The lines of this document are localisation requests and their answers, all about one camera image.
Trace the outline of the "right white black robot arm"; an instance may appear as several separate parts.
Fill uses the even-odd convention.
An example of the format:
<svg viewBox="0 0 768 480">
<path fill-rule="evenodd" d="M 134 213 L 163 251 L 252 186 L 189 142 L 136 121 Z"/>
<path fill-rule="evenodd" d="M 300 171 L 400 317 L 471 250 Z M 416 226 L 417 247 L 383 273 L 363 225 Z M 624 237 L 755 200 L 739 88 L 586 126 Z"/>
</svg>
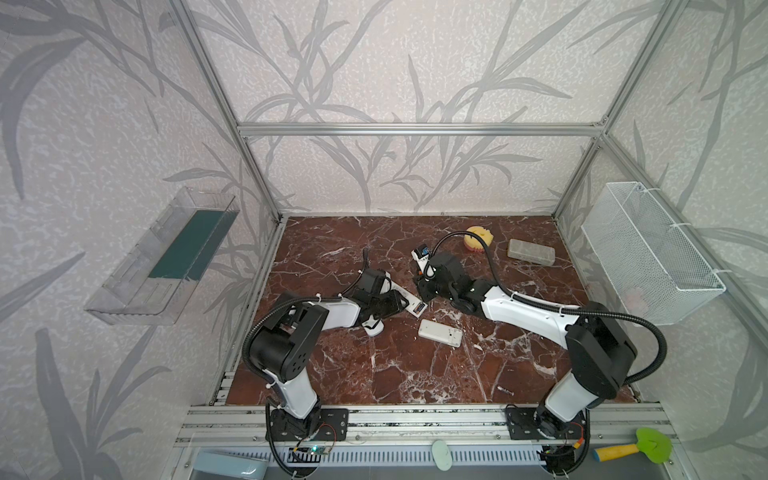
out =
<svg viewBox="0 0 768 480">
<path fill-rule="evenodd" d="M 466 315 L 516 326 L 566 350 L 570 371 L 533 415 L 536 428 L 549 437 L 584 411 L 616 398 L 625 385 L 650 376 L 666 359 L 664 334 L 643 318 L 611 312 L 599 303 L 574 307 L 511 292 L 496 280 L 471 278 L 456 256 L 431 253 L 424 245 L 412 251 L 412 258 L 418 265 L 414 283 L 424 302 L 444 298 Z M 654 359 L 635 374 L 629 370 L 638 351 L 621 321 L 647 329 L 657 342 Z"/>
</svg>

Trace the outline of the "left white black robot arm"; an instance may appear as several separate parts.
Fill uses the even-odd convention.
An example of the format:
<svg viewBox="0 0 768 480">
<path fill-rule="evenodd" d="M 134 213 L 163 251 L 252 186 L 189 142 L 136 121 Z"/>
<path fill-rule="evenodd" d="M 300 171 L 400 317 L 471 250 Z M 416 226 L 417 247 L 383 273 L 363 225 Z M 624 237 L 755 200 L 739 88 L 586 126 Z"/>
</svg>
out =
<svg viewBox="0 0 768 480">
<path fill-rule="evenodd" d="M 246 334 L 241 358 L 250 372 L 276 390 L 278 406 L 289 417 L 306 421 L 320 408 L 307 365 L 321 334 L 360 327 L 376 336 L 384 320 L 413 303 L 387 273 L 372 268 L 360 271 L 352 285 L 332 296 L 284 292 Z"/>
</svg>

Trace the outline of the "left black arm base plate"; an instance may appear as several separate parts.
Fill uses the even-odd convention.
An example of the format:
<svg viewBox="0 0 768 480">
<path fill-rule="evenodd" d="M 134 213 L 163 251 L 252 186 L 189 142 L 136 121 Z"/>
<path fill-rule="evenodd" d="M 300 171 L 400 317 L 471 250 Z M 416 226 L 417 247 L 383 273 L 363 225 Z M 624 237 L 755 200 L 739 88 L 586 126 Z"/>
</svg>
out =
<svg viewBox="0 0 768 480">
<path fill-rule="evenodd" d="M 349 427 L 350 411 L 345 408 L 316 408 L 307 418 L 298 419 L 284 409 L 271 410 L 268 430 L 274 441 L 344 441 Z"/>
</svg>

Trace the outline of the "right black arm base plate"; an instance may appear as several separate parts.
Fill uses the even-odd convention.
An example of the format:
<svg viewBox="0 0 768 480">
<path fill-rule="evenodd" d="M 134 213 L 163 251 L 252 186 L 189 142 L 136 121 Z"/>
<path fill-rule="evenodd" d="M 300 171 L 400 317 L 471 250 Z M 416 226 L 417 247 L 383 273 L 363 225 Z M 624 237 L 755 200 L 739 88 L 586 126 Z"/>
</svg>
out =
<svg viewBox="0 0 768 480">
<path fill-rule="evenodd" d="M 571 421 L 559 419 L 543 406 L 523 407 L 508 404 L 504 417 L 511 440 L 576 441 L 584 437 L 589 425 L 585 411 Z"/>
</svg>

